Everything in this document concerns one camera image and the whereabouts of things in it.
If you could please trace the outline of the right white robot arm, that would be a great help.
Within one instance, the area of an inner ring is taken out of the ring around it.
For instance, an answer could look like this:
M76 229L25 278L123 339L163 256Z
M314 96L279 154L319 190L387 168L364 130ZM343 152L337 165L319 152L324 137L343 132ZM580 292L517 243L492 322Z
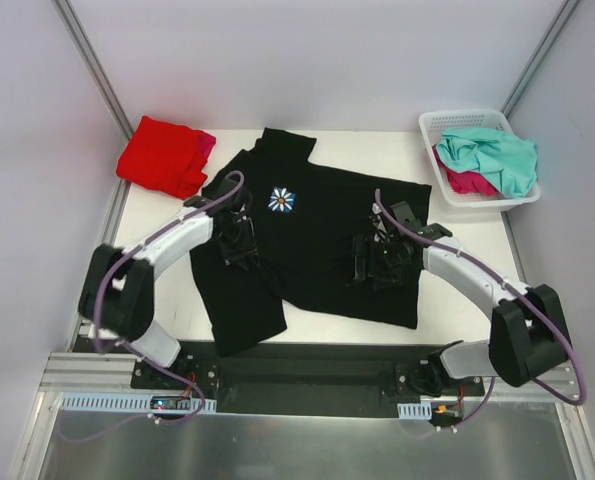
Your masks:
M408 287L426 271L455 288L489 320L485 341L456 341L431 356L429 387L450 394L463 378L493 376L513 387L567 362L572 348L560 300L546 285L510 281L463 248L441 224L422 225L407 202L373 204L373 231L353 240L356 284Z

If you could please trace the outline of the pink t-shirt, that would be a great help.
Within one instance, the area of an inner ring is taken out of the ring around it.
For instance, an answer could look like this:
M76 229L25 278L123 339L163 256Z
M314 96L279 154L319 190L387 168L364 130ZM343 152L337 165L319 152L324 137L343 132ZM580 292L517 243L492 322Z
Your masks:
M202 161L207 161L215 145L216 138L213 135L201 132L197 140L197 157Z

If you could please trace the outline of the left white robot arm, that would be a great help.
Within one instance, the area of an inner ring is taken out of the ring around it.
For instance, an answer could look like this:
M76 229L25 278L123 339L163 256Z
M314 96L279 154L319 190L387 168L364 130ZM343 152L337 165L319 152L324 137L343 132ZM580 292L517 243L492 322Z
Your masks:
M91 257L79 313L95 329L112 332L136 354L155 362L153 375L165 388L181 387L188 365L180 342L155 320L155 282L179 259L204 245L216 248L224 266L250 269L257 260L248 212L252 194L241 188L210 199L193 196L154 232L133 244L98 246Z

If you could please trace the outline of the red t-shirt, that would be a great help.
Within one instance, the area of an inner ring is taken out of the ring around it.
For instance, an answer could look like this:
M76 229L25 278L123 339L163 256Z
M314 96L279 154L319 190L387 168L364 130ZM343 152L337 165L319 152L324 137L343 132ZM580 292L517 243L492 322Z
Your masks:
M202 188L207 161L196 155L203 130L143 116L119 157L116 175L144 189L185 200Z

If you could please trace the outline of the black daisy t-shirt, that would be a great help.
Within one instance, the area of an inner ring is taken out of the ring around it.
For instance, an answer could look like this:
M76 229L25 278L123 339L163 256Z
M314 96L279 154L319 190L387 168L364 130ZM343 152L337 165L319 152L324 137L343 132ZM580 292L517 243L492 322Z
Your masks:
M249 269L225 263L217 240L190 253L196 286L222 357L244 352L287 328L284 303L312 312L408 329L418 326L418 283L377 290L353 275L352 241L372 231L374 194L405 201L428 219L428 185L315 165L313 138L267 128L201 190L218 196L227 173L238 170L252 196L250 217L258 261Z

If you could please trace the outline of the white plastic basket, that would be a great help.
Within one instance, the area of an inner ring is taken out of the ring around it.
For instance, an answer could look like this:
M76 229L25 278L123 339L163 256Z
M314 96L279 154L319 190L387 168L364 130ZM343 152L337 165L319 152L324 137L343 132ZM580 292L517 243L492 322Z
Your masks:
M538 147L497 110L426 112L419 127L441 195L457 210L508 211L536 202Z

